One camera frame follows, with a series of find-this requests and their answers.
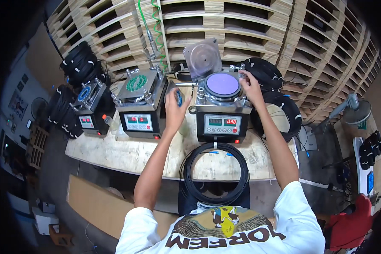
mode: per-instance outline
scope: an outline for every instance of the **hand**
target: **hand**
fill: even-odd
[[[239,73],[246,75],[245,78],[239,78],[239,82],[243,87],[247,98],[257,107],[260,104],[264,104],[264,98],[262,97],[261,88],[253,74],[245,70],[239,70]]]
[[[178,88],[173,89],[165,98],[165,112],[167,114],[166,127],[164,134],[174,136],[181,127],[185,118],[185,113],[188,110],[188,106],[191,103],[192,97],[187,98],[182,106],[178,106],[178,102],[175,99],[175,93]]]

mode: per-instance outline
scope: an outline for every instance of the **printed graphic on t-shirt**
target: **printed graphic on t-shirt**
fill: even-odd
[[[265,225],[268,229],[258,228]],[[258,232],[261,233],[259,238],[254,235]],[[184,240],[181,241],[179,236],[173,238],[175,233],[185,237]],[[281,240],[285,238],[283,234],[274,232],[271,222],[262,214],[241,207],[222,206],[183,217],[174,225],[165,246],[172,247],[177,244],[179,248],[192,250],[198,247],[189,244],[194,245],[192,240],[197,240],[199,247],[227,247],[250,241],[264,242],[270,235],[278,236]],[[218,239],[210,241],[209,237]]]

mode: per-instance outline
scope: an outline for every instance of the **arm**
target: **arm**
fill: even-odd
[[[260,116],[274,173],[283,190],[290,182],[299,181],[295,158],[266,109],[258,81],[250,72],[240,70],[239,73],[247,75],[246,78],[240,79],[240,83]]]
[[[179,108],[175,99],[176,90],[177,88],[167,94],[165,103],[167,113],[166,128],[159,144],[138,178],[134,188],[134,207],[145,207],[151,211],[154,210],[169,146],[185,118],[186,110],[192,99],[188,98]]]

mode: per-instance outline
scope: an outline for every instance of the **cardboard box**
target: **cardboard box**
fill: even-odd
[[[59,223],[55,214],[43,213],[38,207],[32,207],[32,213],[35,217],[35,227],[41,235],[50,235],[48,226]]]
[[[74,175],[69,176],[66,201],[89,223],[117,239],[127,212],[134,208],[134,204]],[[154,217],[158,223],[157,233],[163,238],[178,215],[154,211]]]
[[[35,202],[36,202],[37,206],[41,209],[42,212],[44,212],[44,213],[55,213],[55,205],[54,204],[44,202],[44,201],[40,200],[39,198],[37,198],[37,200]]]

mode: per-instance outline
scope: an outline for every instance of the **white t-shirt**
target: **white t-shirt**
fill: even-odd
[[[126,215],[116,254],[122,253],[323,253],[325,238],[299,182],[289,183],[269,220],[236,206],[194,210],[178,218],[161,240],[152,211],[137,207]]]

